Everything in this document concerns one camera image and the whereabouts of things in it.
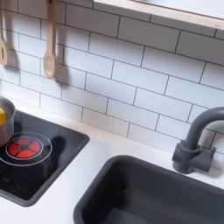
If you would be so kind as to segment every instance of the gray faucet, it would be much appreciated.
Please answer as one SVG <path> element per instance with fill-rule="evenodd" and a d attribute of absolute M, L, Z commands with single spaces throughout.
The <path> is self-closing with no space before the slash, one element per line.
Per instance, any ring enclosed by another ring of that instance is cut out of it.
<path fill-rule="evenodd" d="M 184 174 L 190 174 L 195 170 L 209 172 L 216 149 L 202 150 L 198 142 L 203 129 L 209 123 L 220 120 L 224 120 L 224 108 L 209 109 L 193 121 L 186 140 L 178 143 L 173 153 L 173 168 L 177 172 Z"/>

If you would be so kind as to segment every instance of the stove burner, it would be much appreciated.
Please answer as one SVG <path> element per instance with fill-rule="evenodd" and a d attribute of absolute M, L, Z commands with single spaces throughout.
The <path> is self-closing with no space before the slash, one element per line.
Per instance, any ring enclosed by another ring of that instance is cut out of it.
<path fill-rule="evenodd" d="M 33 132 L 18 132 L 6 145 L 0 160 L 8 165 L 36 165 L 48 158 L 52 153 L 51 141 L 45 136 Z"/>
<path fill-rule="evenodd" d="M 43 150 L 43 144 L 33 137 L 13 139 L 7 146 L 6 153 L 16 159 L 35 158 Z"/>

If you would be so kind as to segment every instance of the white subway tile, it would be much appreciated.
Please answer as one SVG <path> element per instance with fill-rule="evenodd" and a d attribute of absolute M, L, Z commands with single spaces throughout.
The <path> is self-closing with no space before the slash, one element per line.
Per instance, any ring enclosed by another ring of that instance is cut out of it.
<path fill-rule="evenodd" d="M 200 81 L 205 62 L 174 53 L 145 48 L 143 67 L 189 81 Z"/>
<path fill-rule="evenodd" d="M 224 90 L 224 66 L 207 63 L 200 83 Z"/>
<path fill-rule="evenodd" d="M 92 0 L 63 0 L 63 2 L 68 4 L 77 4 L 80 6 L 92 8 L 93 1 Z"/>
<path fill-rule="evenodd" d="M 61 83 L 55 80 L 48 80 L 32 73 L 20 72 L 20 84 L 22 87 L 33 89 L 40 93 L 61 97 Z"/>
<path fill-rule="evenodd" d="M 190 24 L 180 20 L 171 19 L 168 17 L 159 17 L 159 16 L 152 15 L 150 21 L 153 24 L 166 25 L 166 26 L 180 29 L 182 31 L 196 32 L 196 33 L 204 34 L 211 37 L 214 36 L 214 32 L 215 32 L 214 28 L 210 28 L 210 27 L 206 27 L 206 26 L 198 25 L 198 24 Z"/>
<path fill-rule="evenodd" d="M 224 154 L 219 153 L 218 151 L 214 153 L 212 167 L 224 171 Z"/>
<path fill-rule="evenodd" d="M 114 60 L 140 66 L 144 47 L 120 39 L 108 38 L 92 33 L 90 36 L 89 51 Z"/>
<path fill-rule="evenodd" d="M 134 101 L 136 88 L 121 82 L 105 79 L 91 73 L 87 74 L 86 89 L 99 95 L 132 104 Z"/>
<path fill-rule="evenodd" d="M 88 52 L 77 51 L 65 47 L 65 65 L 80 70 L 98 74 L 104 77 L 111 77 L 113 60 L 93 55 Z"/>
<path fill-rule="evenodd" d="M 35 18 L 47 19 L 46 0 L 18 0 L 18 12 Z M 66 18 L 66 5 L 59 2 L 57 6 L 57 23 L 64 24 Z"/>
<path fill-rule="evenodd" d="M 177 138 L 166 136 L 134 124 L 129 126 L 128 138 L 170 153 L 174 152 L 176 145 L 179 143 Z"/>
<path fill-rule="evenodd" d="M 21 52 L 9 51 L 9 66 L 40 74 L 40 59 Z"/>
<path fill-rule="evenodd" d="M 25 35 L 19 35 L 19 50 L 21 53 L 27 53 L 41 59 L 46 53 L 46 42 L 42 39 L 31 38 Z M 56 57 L 60 64 L 63 63 L 63 46 L 56 45 Z"/>
<path fill-rule="evenodd" d="M 192 123 L 195 120 L 195 118 L 197 118 L 197 116 L 199 116 L 200 114 L 202 114 L 206 110 L 207 110 L 207 108 L 202 108 L 202 107 L 197 106 L 197 105 L 192 105 L 192 111 L 191 111 L 191 114 L 189 116 L 188 122 Z"/>
<path fill-rule="evenodd" d="M 111 99 L 108 100 L 107 114 L 151 130 L 156 128 L 158 121 L 158 114 L 156 113 Z"/>
<path fill-rule="evenodd" d="M 9 82 L 2 81 L 2 95 L 35 107 L 39 106 L 39 93 L 25 87 L 10 84 Z"/>
<path fill-rule="evenodd" d="M 188 122 L 192 123 L 197 116 L 199 116 L 206 110 L 207 110 L 207 108 L 202 108 L 202 107 L 193 105 L 192 112 L 191 112 Z M 224 121 L 212 122 L 212 123 L 208 124 L 206 126 L 206 128 L 209 130 L 215 130 L 217 132 L 224 134 Z"/>
<path fill-rule="evenodd" d="M 46 40 L 46 21 L 42 20 L 41 24 L 41 38 Z M 63 24 L 57 24 L 56 43 L 80 49 L 82 51 L 88 50 L 89 32 Z"/>
<path fill-rule="evenodd" d="M 3 30 L 4 40 L 11 50 L 18 51 L 18 34 L 13 31 Z"/>
<path fill-rule="evenodd" d="M 3 28 L 6 30 L 23 33 L 34 38 L 40 38 L 40 19 L 38 18 L 27 17 L 14 12 L 4 11 Z"/>
<path fill-rule="evenodd" d="M 224 65 L 224 41 L 182 31 L 177 53 Z"/>
<path fill-rule="evenodd" d="M 135 105 L 182 121 L 187 120 L 192 106 L 190 103 L 142 89 L 136 91 Z"/>
<path fill-rule="evenodd" d="M 122 17 L 118 38 L 174 52 L 179 30 Z"/>
<path fill-rule="evenodd" d="M 108 103 L 108 99 L 104 96 L 92 94 L 88 91 L 76 87 L 69 87 L 67 85 L 62 86 L 62 100 L 72 102 L 101 113 L 106 113 Z"/>
<path fill-rule="evenodd" d="M 113 80 L 124 82 L 135 87 L 145 88 L 153 92 L 163 94 L 168 76 L 156 73 L 137 66 L 131 66 L 115 61 Z"/>
<path fill-rule="evenodd" d="M 136 18 L 146 22 L 149 22 L 151 19 L 150 14 L 142 13 L 136 10 L 128 10 L 120 7 L 115 7 L 114 5 L 107 5 L 105 3 L 94 3 L 94 9 L 98 11 L 106 11 L 109 13 L 114 13 L 116 15 L 121 15 L 126 18 Z"/>
<path fill-rule="evenodd" d="M 224 106 L 224 92 L 187 80 L 170 77 L 166 95 L 206 108 Z"/>
<path fill-rule="evenodd" d="M 119 136 L 126 137 L 128 134 L 129 123 L 114 117 L 103 115 L 93 110 L 84 108 L 82 121 L 96 128 L 110 131 Z"/>
<path fill-rule="evenodd" d="M 3 0 L 3 9 L 17 12 L 18 0 Z"/>
<path fill-rule="evenodd" d="M 78 122 L 81 121 L 82 107 L 72 103 L 42 94 L 40 98 L 40 107 L 49 110 L 54 114 L 65 116 Z"/>
<path fill-rule="evenodd" d="M 224 142 L 224 135 L 216 133 L 212 147 L 215 147 L 218 152 L 224 153 L 223 142 Z"/>
<path fill-rule="evenodd" d="M 41 75 L 46 77 L 43 62 L 41 63 Z M 70 86 L 84 88 L 86 73 L 82 72 L 81 70 L 58 64 L 54 79 Z"/>
<path fill-rule="evenodd" d="M 224 39 L 224 31 L 217 30 L 217 32 L 215 33 L 215 37 L 217 39 Z"/>
<path fill-rule="evenodd" d="M 170 117 L 160 115 L 157 123 L 157 131 L 171 137 L 186 139 L 191 124 L 174 120 Z M 214 139 L 214 132 L 204 129 L 199 140 L 199 145 L 209 148 Z"/>
<path fill-rule="evenodd" d="M 116 37 L 119 17 L 74 5 L 66 8 L 66 24 L 83 30 Z"/>
<path fill-rule="evenodd" d="M 19 70 L 10 66 L 0 66 L 0 80 L 19 85 Z"/>

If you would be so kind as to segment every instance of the wooden utensil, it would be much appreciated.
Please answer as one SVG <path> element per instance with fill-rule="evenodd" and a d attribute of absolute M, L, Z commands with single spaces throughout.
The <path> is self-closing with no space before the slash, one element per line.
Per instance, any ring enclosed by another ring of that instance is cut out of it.
<path fill-rule="evenodd" d="M 56 56 L 55 56 L 55 42 L 56 42 L 56 6 L 58 0 L 46 0 L 47 3 L 47 40 L 46 52 L 44 57 L 44 69 L 48 78 L 52 79 L 56 71 Z"/>
<path fill-rule="evenodd" d="M 7 64 L 8 64 L 8 47 L 4 41 L 2 3 L 3 3 L 2 0 L 0 0 L 0 64 L 7 66 Z"/>

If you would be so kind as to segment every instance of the black stovetop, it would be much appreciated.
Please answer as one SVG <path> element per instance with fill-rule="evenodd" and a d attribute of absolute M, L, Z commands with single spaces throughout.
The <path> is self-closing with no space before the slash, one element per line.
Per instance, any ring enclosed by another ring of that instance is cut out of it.
<path fill-rule="evenodd" d="M 31 115 L 16 113 L 12 139 L 0 148 L 0 196 L 36 203 L 89 138 Z"/>

